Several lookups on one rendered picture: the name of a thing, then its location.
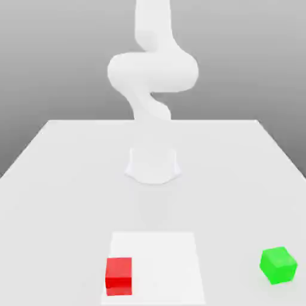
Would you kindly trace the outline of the small red cube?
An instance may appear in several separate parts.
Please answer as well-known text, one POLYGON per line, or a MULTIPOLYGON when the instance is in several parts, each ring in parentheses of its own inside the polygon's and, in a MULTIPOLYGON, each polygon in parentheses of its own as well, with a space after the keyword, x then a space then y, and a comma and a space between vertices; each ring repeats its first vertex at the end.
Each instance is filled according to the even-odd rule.
POLYGON ((107 258, 105 270, 107 296, 132 295, 132 258, 107 258))

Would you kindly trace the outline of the small green cube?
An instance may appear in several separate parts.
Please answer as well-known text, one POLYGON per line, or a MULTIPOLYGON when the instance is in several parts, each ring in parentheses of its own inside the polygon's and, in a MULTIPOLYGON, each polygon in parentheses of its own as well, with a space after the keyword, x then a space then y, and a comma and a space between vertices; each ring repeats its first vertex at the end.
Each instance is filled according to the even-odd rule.
POLYGON ((263 250, 259 263, 260 270, 271 284, 292 281, 297 266, 295 258, 283 246, 263 250))

